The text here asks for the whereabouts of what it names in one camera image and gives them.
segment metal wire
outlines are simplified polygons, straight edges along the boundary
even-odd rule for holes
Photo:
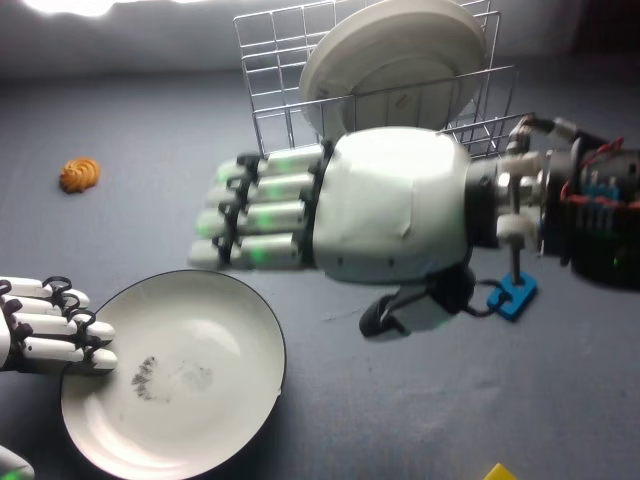
[[[318,143],[325,130],[327,106],[344,102],[350,107],[353,119],[349,125],[358,127],[358,102],[363,98],[379,95],[384,100],[386,125],[390,124],[389,102],[391,94],[418,89],[418,104],[415,126],[420,126],[423,109],[422,98],[425,87],[449,84],[448,114],[444,133],[452,135],[465,145],[471,158],[486,158],[504,152],[507,136],[505,128],[515,125],[523,115],[510,115],[518,70],[515,66],[494,67],[494,53],[499,38],[501,16],[491,9],[491,0],[474,0],[462,4],[468,8],[480,23],[489,45],[486,70],[460,75],[458,77],[429,81],[418,84],[347,95],[312,102],[298,101],[298,85],[292,86],[287,80],[302,72],[310,54],[324,36],[343,18],[341,9],[347,15],[377,3],[366,0],[322,0],[296,7],[242,15],[234,19],[241,52],[242,72],[249,100],[258,148],[261,154],[272,151],[301,147]],[[455,102],[456,88],[464,79],[474,77],[479,84],[471,102],[456,118],[450,118]],[[494,81],[500,80],[500,87]],[[319,109],[322,122],[321,132],[309,126],[304,115],[309,107]]]

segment white robotic hand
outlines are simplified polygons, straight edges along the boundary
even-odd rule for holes
[[[498,175],[496,160],[472,164],[450,136],[415,128],[241,155],[218,171],[190,263],[318,268],[338,281],[402,286],[365,312],[365,337],[414,331],[392,313],[427,296],[449,315],[483,315],[468,305],[476,284],[468,261],[474,245],[497,243]]]
[[[115,331],[87,310],[65,277],[0,277],[0,371],[104,375],[117,364]]]

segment metal wire basket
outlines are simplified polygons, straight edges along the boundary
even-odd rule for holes
[[[466,145],[472,158],[499,155],[506,147],[508,132],[522,117],[509,109],[518,79],[515,66],[494,67],[494,53],[500,31],[500,13],[491,9],[491,0],[462,4],[480,25],[489,45],[487,69],[458,77],[406,85],[399,88],[347,95],[339,98],[302,102],[298,84],[302,69],[320,40],[340,21],[378,1],[323,0],[297,7],[242,15],[234,19],[240,45],[242,71],[251,101],[253,124],[260,153],[302,147],[318,143],[323,132],[316,132],[305,119],[305,108],[324,112],[335,102],[357,102],[371,95],[382,96],[388,105],[392,95],[403,90],[420,92],[437,84],[460,82],[476,77],[479,87],[462,112],[451,118],[451,98],[446,128],[442,131]],[[353,115],[352,130],[358,129]],[[415,126],[419,126],[420,114]],[[393,119],[386,118],[387,125]]]

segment white plate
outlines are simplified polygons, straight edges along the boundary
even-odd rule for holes
[[[303,102],[450,79],[485,66],[484,32],[450,0],[387,0],[356,12],[315,48],[300,78]],[[420,126],[440,130],[477,88],[477,76],[422,88],[306,107],[325,138],[365,128]]]
[[[62,414],[100,469],[126,479],[183,479],[238,452],[269,416],[285,346],[269,305],[234,278],[201,271],[151,277],[97,313],[116,329],[118,367],[67,376]]]

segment tabletop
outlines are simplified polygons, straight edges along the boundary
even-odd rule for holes
[[[630,64],[531,61],[514,112],[564,116],[638,147]],[[4,86],[0,271],[68,276],[98,308],[184,268],[216,166],[255,145],[237,73]],[[101,181],[66,195],[59,169],[83,155],[101,162]],[[477,250],[471,265],[500,278],[508,254]],[[539,293],[517,324],[461,314],[387,344],[366,342],[358,318],[391,290],[315,272],[234,274],[279,317],[287,378],[261,432],[201,478],[475,480],[501,462],[529,480],[636,479],[640,296],[591,285],[554,258],[525,255],[523,269]],[[0,374],[0,444],[42,480],[110,478],[69,440],[59,378]]]

